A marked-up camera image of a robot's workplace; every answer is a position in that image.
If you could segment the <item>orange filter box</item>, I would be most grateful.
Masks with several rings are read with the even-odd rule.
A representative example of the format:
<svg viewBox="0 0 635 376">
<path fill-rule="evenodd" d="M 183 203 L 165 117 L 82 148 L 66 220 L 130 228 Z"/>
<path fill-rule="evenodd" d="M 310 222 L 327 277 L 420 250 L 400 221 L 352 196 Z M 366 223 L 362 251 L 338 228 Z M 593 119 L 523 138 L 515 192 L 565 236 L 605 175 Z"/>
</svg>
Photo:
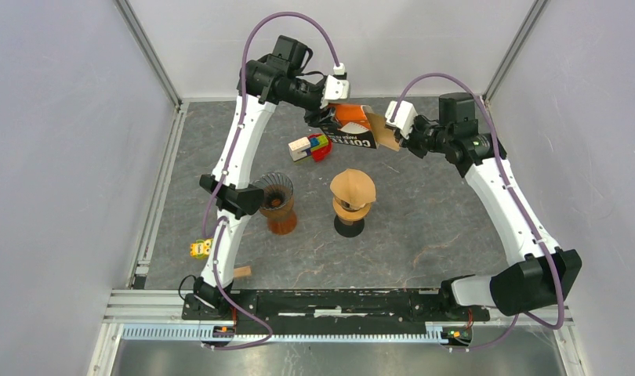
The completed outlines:
<svg viewBox="0 0 635 376">
<path fill-rule="evenodd" d="M 366 117 L 367 113 L 373 113 L 370 106 L 338 103 L 330 104 L 322 110 L 336 110 L 336 116 L 341 124 L 340 134 L 325 134 L 332 142 L 368 149 L 377 148 Z"/>
</svg>

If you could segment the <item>dark smoky glass dripper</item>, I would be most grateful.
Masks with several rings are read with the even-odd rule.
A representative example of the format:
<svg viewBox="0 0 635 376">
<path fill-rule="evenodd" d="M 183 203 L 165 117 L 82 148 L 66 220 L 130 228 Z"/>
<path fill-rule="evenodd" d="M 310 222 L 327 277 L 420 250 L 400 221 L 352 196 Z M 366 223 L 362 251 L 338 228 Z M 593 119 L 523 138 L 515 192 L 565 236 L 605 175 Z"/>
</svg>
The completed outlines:
<svg viewBox="0 0 635 376">
<path fill-rule="evenodd" d="M 283 208 L 293 196 L 292 181 L 281 172 L 265 173 L 252 184 L 263 191 L 261 209 L 278 210 Z"/>
</svg>

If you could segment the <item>clear ribbed glass dripper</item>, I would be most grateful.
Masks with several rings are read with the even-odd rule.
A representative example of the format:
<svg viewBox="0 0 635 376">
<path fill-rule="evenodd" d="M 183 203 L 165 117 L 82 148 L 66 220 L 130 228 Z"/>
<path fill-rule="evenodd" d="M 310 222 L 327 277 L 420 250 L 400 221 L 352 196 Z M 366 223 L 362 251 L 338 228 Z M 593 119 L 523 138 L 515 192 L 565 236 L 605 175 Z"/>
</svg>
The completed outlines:
<svg viewBox="0 0 635 376">
<path fill-rule="evenodd" d="M 338 205 L 341 208 L 343 208 L 344 210 L 349 211 L 349 212 L 360 211 L 360 210 L 362 210 L 363 208 L 365 208 L 368 205 L 368 203 L 352 204 L 352 203 L 349 203 L 347 201 L 340 200 L 340 199 L 338 199 L 337 202 L 338 202 Z"/>
</svg>

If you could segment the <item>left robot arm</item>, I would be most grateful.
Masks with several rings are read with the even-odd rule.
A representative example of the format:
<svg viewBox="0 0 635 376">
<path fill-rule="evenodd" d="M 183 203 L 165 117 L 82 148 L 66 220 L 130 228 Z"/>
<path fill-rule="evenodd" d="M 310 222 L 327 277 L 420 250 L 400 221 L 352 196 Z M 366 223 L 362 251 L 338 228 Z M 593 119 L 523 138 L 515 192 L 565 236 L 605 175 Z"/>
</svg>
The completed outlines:
<svg viewBox="0 0 635 376">
<path fill-rule="evenodd" d="M 330 103 L 350 93 L 345 65 L 334 60 L 332 74 L 316 83 L 303 79 L 313 56 L 307 45 L 293 38 L 278 37 L 271 53 L 251 60 L 242 58 L 235 115 L 226 145 L 211 173 L 200 185 L 210 192 L 216 206 L 217 224 L 207 264 L 194 282 L 194 297 L 213 319 L 224 318 L 231 309 L 227 294 L 234 281 L 234 261 L 245 227 L 262 206 L 263 191 L 251 182 L 251 168 L 268 121 L 281 102 L 316 118 Z"/>
</svg>

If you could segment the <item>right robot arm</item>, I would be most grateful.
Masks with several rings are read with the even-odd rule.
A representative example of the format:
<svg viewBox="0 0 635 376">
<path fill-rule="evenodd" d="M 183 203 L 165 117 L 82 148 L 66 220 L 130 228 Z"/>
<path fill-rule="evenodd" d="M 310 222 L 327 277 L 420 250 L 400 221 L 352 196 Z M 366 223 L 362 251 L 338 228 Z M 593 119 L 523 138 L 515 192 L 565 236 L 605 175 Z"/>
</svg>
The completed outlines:
<svg viewBox="0 0 635 376">
<path fill-rule="evenodd" d="M 417 157 L 444 155 L 484 205 L 503 244 L 508 267 L 492 276 L 461 276 L 442 282 L 440 314 L 457 320 L 470 306 L 494 307 L 506 316 L 564 302 L 582 268 L 575 250 L 563 250 L 542 226 L 516 185 L 506 151 L 480 132 L 475 98 L 466 92 L 438 99 L 436 121 L 403 101 L 387 109 L 400 145 Z"/>
</svg>

